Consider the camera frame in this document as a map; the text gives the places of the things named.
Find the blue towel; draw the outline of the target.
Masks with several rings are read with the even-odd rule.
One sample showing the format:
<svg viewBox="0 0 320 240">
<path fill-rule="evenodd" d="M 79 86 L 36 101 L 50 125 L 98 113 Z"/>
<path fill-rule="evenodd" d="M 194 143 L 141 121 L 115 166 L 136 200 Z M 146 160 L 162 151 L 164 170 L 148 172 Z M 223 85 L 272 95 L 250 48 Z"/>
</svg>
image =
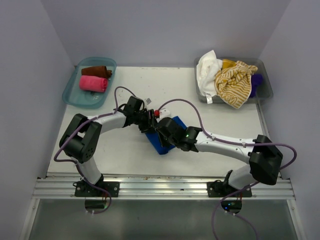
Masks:
<svg viewBox="0 0 320 240">
<path fill-rule="evenodd" d="M 174 116 L 172 118 L 179 126 L 181 126 L 184 130 L 187 129 L 187 126 L 183 123 L 183 121 L 178 117 Z M 165 155 L 167 154 L 170 150 L 174 149 L 175 146 L 170 144 L 169 146 L 163 147 L 161 145 L 161 142 L 159 140 L 158 134 L 157 133 L 146 133 L 145 134 L 149 142 L 152 144 L 152 146 L 155 148 L 157 153 L 159 155 Z"/>
</svg>

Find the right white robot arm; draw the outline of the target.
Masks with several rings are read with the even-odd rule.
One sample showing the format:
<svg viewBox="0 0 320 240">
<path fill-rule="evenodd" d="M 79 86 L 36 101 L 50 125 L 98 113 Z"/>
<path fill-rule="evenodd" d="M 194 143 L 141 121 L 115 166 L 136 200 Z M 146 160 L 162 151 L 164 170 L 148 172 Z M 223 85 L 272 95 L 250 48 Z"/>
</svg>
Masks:
<svg viewBox="0 0 320 240">
<path fill-rule="evenodd" d="M 277 183 L 283 154 L 264 135 L 237 140 L 205 134 L 199 127 L 183 128 L 170 117 L 161 119 L 155 131 L 162 146 L 173 145 L 184 152 L 219 154 L 245 163 L 237 170 L 228 171 L 223 181 L 214 184 L 213 189 L 220 194 L 232 197 L 255 182 L 270 186 Z"/>
</svg>

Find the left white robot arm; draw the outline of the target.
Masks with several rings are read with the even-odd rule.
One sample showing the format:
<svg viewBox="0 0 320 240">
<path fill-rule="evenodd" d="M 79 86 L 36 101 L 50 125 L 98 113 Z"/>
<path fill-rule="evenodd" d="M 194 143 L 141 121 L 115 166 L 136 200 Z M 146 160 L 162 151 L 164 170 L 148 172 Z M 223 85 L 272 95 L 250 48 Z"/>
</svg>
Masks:
<svg viewBox="0 0 320 240">
<path fill-rule="evenodd" d="M 92 196 L 103 193 L 102 173 L 94 160 L 100 135 L 115 129 L 137 125 L 141 133 L 154 133 L 159 112 L 147 109 L 144 101 L 131 96 L 127 103 L 111 113 L 96 116 L 76 114 L 71 119 L 59 141 L 59 150 L 54 156 L 56 162 L 72 162 L 82 179 L 86 190 Z"/>
</svg>

